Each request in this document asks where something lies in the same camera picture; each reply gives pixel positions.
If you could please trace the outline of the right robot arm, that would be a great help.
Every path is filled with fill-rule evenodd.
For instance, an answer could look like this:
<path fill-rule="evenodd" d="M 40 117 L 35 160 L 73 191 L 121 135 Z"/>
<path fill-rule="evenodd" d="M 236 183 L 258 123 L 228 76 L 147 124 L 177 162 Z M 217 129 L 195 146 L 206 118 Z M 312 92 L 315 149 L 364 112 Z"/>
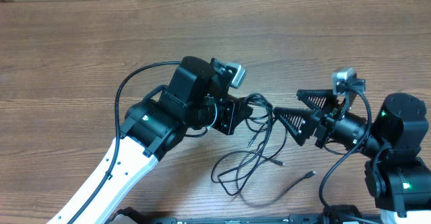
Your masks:
<path fill-rule="evenodd" d="M 305 109 L 276 107 L 274 116 L 295 142 L 303 145 L 315 137 L 325 148 L 339 143 L 347 152 L 369 158 L 364 164 L 365 183 L 383 223 L 430 222 L 430 169 L 419 157 L 428 131 L 423 101 L 405 93 L 388 95 L 376 118 L 350 113 L 361 89 L 346 86 L 331 95 L 328 90 L 299 90 Z"/>

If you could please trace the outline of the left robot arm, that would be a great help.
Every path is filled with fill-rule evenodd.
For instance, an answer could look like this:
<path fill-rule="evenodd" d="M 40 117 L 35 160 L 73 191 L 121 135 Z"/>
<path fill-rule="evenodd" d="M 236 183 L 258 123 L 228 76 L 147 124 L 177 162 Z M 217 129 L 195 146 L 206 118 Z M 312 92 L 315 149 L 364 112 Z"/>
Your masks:
<path fill-rule="evenodd" d="M 176 68 L 168 85 L 159 85 L 119 118 L 125 84 L 136 74 L 163 66 Z M 239 88 L 246 69 L 238 63 L 187 56 L 141 67 L 120 84 L 114 100 L 115 137 L 96 169 L 51 223 L 105 223 L 129 191 L 176 147 L 192 128 L 233 135 L 251 113 Z"/>

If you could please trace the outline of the black mounting rail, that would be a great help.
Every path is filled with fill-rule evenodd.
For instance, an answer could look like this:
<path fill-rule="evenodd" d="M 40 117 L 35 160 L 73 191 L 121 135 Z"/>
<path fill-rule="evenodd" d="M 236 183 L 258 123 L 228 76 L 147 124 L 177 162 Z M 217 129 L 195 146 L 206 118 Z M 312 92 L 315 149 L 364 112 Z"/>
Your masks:
<path fill-rule="evenodd" d="M 157 217 L 155 215 L 144 215 L 131 207 L 118 210 L 113 217 L 105 221 L 106 224 L 318 224 L 330 223 L 324 219 L 323 214 L 290 214 L 281 217 L 224 217 L 224 218 L 188 218 L 178 219 L 176 217 Z"/>

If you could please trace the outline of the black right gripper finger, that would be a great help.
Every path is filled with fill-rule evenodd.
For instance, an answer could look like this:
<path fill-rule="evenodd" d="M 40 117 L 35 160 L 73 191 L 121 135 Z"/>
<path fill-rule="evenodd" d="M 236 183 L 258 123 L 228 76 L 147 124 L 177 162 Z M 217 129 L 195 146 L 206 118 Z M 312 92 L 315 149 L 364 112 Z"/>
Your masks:
<path fill-rule="evenodd" d="M 299 89 L 296 97 L 311 110 L 322 110 L 337 104 L 337 96 L 333 95 L 332 89 Z"/>
<path fill-rule="evenodd" d="M 317 110 L 275 107 L 273 113 L 299 146 L 311 137 L 319 122 Z"/>

